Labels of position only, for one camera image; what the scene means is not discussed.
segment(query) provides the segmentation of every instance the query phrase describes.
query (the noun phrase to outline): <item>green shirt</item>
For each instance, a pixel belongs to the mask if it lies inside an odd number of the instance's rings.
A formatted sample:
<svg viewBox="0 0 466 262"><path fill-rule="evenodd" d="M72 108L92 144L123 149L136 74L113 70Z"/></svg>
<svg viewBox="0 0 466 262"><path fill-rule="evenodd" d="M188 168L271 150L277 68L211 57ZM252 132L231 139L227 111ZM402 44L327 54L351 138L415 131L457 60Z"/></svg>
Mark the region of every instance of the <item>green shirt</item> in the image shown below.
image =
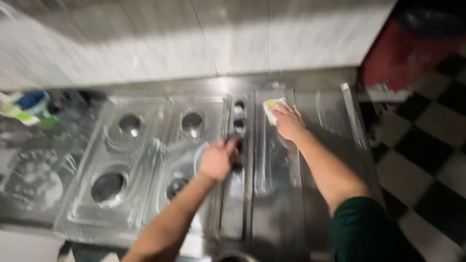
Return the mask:
<svg viewBox="0 0 466 262"><path fill-rule="evenodd" d="M330 226L337 262L424 261L397 223L370 198L343 202Z"/></svg>

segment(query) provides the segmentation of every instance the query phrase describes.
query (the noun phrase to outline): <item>countertop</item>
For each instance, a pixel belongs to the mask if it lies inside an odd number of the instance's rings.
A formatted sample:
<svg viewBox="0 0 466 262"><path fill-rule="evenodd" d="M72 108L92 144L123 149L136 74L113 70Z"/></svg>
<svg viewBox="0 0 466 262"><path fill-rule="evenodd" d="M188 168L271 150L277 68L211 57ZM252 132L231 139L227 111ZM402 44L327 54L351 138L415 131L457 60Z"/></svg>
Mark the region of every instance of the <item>countertop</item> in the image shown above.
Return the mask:
<svg viewBox="0 0 466 262"><path fill-rule="evenodd" d="M255 158L252 170L253 183L245 188L251 193L251 197L247 199L251 212L246 218L246 235L241 241L219 240L215 243L196 236L187 236L180 253L201 258L240 250L264 261L280 258L287 258L288 261L300 260L304 257L317 261L332 261L333 249L327 206L296 147L284 146L278 139L276 129L264 124L266 117L261 109L261 103L270 98L285 96L289 103L296 104L307 128L359 174L368 183L375 198L381 202L380 186L367 144L359 105L350 88L355 82L355 77L355 68L343 68L275 75L122 84L93 87L92 90L111 96L152 97L163 93L199 90L211 92L243 90L250 93L255 100ZM93 121L83 123L87 125L81 128L92 130ZM47 212L39 212L40 206L25 208L11 201L11 190L19 185L19 183L12 184L15 181L12 180L12 176L1 183L3 191L0 192L0 206L6 211L0 215L0 222L4 230L58 234L66 238L66 235L56 231L54 221L63 205L69 201L67 188L79 182L79 178L74 177L73 172L79 166L80 156L84 154L89 136L89 132L86 135L80 133L79 136L70 136L72 139L65 139L64 142L45 143L43 147L39 145L34 149L42 150L41 152L54 151L53 155L61 156L55 160L60 162L57 165L66 167L57 171L62 181L63 178L68 179L66 185L63 183L63 197L55 201L54 207L47 209ZM63 147L71 151L62 153L60 148ZM31 148L19 148L14 153L27 150L31 151ZM0 154L2 159L6 159L6 151L0 151ZM98 238L95 241L82 238L81 241L118 246L131 244L131 241L106 242L105 238Z"/></svg>

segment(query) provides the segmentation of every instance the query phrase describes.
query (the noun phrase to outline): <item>sponge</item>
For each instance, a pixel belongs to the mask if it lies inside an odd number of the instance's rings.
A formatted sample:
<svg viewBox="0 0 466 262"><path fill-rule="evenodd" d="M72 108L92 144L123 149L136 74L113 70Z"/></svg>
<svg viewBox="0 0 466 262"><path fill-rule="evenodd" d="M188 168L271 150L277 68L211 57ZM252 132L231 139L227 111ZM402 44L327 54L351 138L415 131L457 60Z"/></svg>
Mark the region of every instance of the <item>sponge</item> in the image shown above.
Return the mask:
<svg viewBox="0 0 466 262"><path fill-rule="evenodd" d="M277 118L272 115L272 110L279 110L277 107L277 104L287 104L287 99L282 97L278 99L270 99L262 103L262 106L264 107L265 114L267 115L268 122L271 125L276 125L277 124Z"/></svg>

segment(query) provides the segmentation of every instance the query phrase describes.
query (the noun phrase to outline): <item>black and white tile floor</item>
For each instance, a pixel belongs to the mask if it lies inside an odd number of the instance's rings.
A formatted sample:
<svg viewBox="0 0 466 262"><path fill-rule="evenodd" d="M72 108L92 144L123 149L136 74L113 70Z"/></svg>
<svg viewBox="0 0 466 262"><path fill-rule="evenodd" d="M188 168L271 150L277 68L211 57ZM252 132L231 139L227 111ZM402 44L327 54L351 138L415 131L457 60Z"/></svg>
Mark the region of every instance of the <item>black and white tile floor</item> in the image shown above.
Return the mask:
<svg viewBox="0 0 466 262"><path fill-rule="evenodd" d="M466 261L466 58L448 57L413 89L376 128L387 210L428 262Z"/></svg>

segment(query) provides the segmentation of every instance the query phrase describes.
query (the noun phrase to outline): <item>stovetop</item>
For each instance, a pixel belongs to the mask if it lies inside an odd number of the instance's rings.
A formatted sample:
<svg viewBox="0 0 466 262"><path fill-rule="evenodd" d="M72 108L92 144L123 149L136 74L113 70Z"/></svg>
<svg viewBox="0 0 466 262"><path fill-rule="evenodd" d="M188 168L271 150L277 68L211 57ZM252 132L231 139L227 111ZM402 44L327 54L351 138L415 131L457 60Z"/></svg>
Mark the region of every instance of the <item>stovetop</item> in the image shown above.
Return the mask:
<svg viewBox="0 0 466 262"><path fill-rule="evenodd" d="M57 219L57 231L87 225L108 234L114 229L139 232L199 171L210 143L247 136L247 101L248 95L232 94L109 100L78 171L80 186L61 214L66 219ZM239 150L248 145L240 143ZM207 196L190 234L242 238L244 208L223 206L229 201L243 206L244 164L247 157L240 157L227 181ZM229 198L222 201L225 194Z"/></svg>

